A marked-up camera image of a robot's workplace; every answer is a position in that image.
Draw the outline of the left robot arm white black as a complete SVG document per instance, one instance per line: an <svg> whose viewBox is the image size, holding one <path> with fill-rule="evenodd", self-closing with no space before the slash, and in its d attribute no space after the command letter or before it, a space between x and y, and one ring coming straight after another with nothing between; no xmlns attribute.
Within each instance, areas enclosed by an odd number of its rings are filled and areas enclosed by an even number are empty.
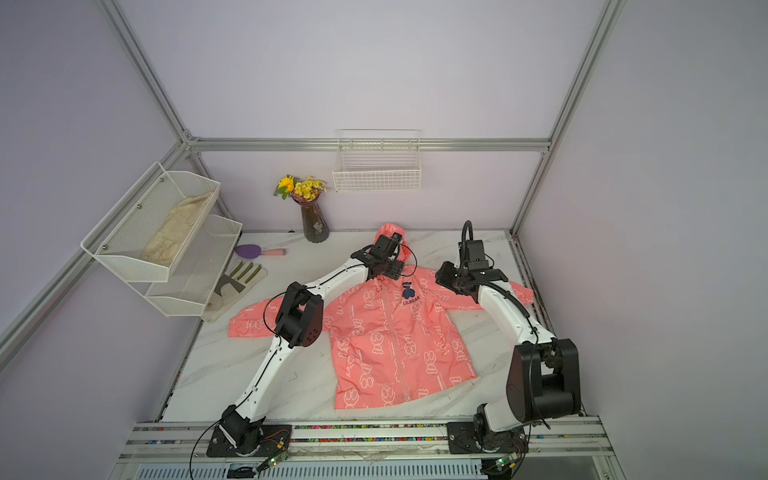
<svg viewBox="0 0 768 480"><path fill-rule="evenodd" d="M270 404L270 384L294 350L311 346L323 329L324 306L349 289L379 276L397 280L404 268L399 258L403 236L380 235L373 244L351 254L330 273L308 284L293 282L280 295L273 339L267 354L238 399L222 412L213 436L237 456L252 456L262 443L262 424Z"/></svg>

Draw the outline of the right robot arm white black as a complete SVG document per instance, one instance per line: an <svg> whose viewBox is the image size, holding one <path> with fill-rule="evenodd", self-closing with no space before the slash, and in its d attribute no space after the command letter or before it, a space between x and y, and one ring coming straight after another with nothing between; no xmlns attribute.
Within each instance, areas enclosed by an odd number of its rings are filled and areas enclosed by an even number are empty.
<svg viewBox="0 0 768 480"><path fill-rule="evenodd" d="M472 299L495 321L511 345L511 363L502 397L482 404L473 417L477 446L490 449L499 436L535 423L581 411L579 352L573 341L561 339L534 319L512 292L508 277L495 268L482 240L474 237L471 221L461 230L456 262L446 261L436 283Z"/></svg>

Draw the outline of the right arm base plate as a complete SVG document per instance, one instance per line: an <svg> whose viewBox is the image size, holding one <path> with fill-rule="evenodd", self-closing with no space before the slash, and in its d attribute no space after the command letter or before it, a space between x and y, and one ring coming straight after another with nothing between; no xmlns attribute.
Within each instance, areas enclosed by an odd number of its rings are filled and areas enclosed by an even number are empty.
<svg viewBox="0 0 768 480"><path fill-rule="evenodd" d="M473 422L449 422L446 427L451 454L522 454L528 451L522 427L504 432L481 431Z"/></svg>

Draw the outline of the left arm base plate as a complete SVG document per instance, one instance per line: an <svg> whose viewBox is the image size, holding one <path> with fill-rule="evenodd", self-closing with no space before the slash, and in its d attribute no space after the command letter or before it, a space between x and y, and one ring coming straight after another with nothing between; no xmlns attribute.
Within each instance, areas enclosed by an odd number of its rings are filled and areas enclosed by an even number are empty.
<svg viewBox="0 0 768 480"><path fill-rule="evenodd" d="M223 430L216 426L206 450L210 458L273 457L289 448L293 428L288 424L262 424L246 433L241 446L230 443Z"/></svg>

